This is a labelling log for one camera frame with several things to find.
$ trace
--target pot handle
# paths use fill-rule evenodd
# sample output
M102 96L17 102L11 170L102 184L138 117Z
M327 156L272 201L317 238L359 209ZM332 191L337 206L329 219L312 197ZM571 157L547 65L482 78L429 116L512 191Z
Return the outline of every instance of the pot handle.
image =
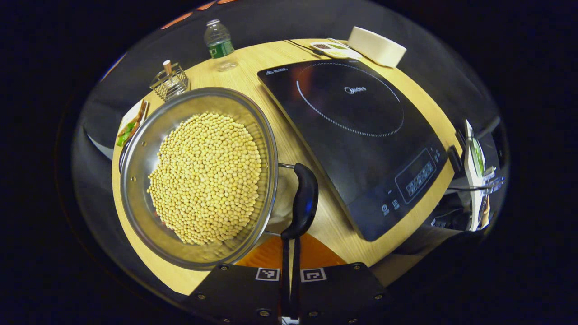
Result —
M283 240L295 239L306 233L313 223L317 211L319 186L315 174L304 165L280 163L279 166L293 169L299 179L299 187L293 199L293 219L289 227L281 233Z

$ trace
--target wooden table surface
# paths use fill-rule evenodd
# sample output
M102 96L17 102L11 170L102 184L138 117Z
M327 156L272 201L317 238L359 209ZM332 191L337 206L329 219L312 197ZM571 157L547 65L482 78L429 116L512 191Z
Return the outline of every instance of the wooden table surface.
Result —
M299 39L294 41L308 46L311 42L327 40ZM378 240L365 241L353 230L346 212L340 207L339 198L335 197L329 188L330 181L325 173L315 164L314 159L306 151L301 140L257 77L257 72L263 69L302 61L328 60L328 58L319 57L311 51L286 41L245 47L235 51L235 55L239 60L239 66L226 72L217 72L211 60L187 69L186 73L191 79L191 89L226 87L245 94L263 110L269 120L275 134L279 162L301 163L313 170L319 183L319 202L315 220L308 231L310 235L327 245L347 263L360 261L371 266L391 253L422 224L441 199L454 175L450 162L448 161L443 167L421 201L401 221ZM160 58L159 70L162 68L161 59L165 58ZM418 84L399 69L381 67L366 58L360 61L384 76L401 91L428 120L443 145L446 148L455 145L458 154L461 155L461 147L455 137L454 127L441 108ZM145 100L150 102L148 114L163 104L154 92L146 95ZM120 151L119 147L114 147L112 184L114 202L123 230L138 256L161 281L172 290L189 295L203 281L208 272L192 271L175 266L158 257L137 237L127 220L120 198L120 174L118 172ZM288 225L291 204L298 184L292 171L280 168L279 174L275 206L266 228L272 231L281 231Z

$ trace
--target midea logo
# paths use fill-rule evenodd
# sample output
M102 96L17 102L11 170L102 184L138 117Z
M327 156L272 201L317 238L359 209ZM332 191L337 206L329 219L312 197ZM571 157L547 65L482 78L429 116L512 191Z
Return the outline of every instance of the midea logo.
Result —
M273 70L273 72L267 71L267 72L265 73L265 75L268 76L268 75L272 75L273 73L276 73L276 72L287 71L287 70L288 70L287 68L280 68L280 69L277 69L277 70Z
M348 94L355 94L355 93L358 93L360 91L366 91L367 90L367 89L365 89L365 87L353 87L353 88L345 87L343 89Z

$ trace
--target wire mesh holder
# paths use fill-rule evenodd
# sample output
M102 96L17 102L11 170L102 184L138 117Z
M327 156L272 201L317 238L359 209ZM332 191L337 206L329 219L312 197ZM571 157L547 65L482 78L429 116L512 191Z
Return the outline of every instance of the wire mesh holder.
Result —
M169 72L167 69L159 72L149 86L165 102L175 95L184 93L190 87L189 78L179 63L174 63L170 67Z

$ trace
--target black induction cooktop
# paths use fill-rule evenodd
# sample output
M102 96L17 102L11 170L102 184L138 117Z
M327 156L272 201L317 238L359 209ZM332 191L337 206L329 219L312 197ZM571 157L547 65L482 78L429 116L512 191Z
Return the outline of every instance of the black induction cooktop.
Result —
M419 202L447 160L420 111L358 60L300 62L257 75L368 241Z

